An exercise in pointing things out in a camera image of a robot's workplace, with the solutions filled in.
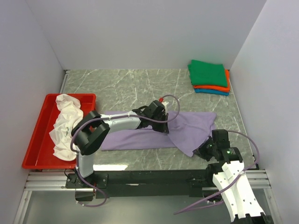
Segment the purple t shirt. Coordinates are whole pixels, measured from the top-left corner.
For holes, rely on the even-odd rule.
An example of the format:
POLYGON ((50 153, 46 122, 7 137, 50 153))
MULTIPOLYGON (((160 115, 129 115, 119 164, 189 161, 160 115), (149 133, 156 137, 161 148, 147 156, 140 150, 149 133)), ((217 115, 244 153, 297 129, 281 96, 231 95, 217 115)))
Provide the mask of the purple t shirt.
POLYGON ((178 148, 192 157, 215 129, 214 112, 180 112, 168 123, 169 133, 153 131, 150 127, 110 133, 101 145, 102 151, 178 148))

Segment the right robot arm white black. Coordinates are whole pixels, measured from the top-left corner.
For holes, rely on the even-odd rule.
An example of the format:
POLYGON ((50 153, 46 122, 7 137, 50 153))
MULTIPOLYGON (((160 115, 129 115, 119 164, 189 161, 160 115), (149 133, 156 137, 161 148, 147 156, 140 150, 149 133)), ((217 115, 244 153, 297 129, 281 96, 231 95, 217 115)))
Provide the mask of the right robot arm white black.
POLYGON ((207 166, 205 181, 217 187, 232 224, 272 224, 272 216, 266 215, 259 205, 246 175, 256 162, 244 165, 239 149, 231 147, 228 133, 224 129, 213 130, 212 136, 193 152, 206 161, 217 160, 207 166))

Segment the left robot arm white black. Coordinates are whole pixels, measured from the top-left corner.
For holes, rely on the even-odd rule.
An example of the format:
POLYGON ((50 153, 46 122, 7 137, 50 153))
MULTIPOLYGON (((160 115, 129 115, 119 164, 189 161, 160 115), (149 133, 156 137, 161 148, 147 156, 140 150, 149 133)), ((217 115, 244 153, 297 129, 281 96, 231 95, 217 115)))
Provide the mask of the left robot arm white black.
POLYGON ((77 182, 87 188, 93 183, 94 154, 100 149, 106 136, 123 130, 137 130, 151 126, 152 130, 169 133, 166 107, 154 100, 126 113, 105 115, 96 111, 88 113, 71 132, 71 151, 77 153, 77 182))

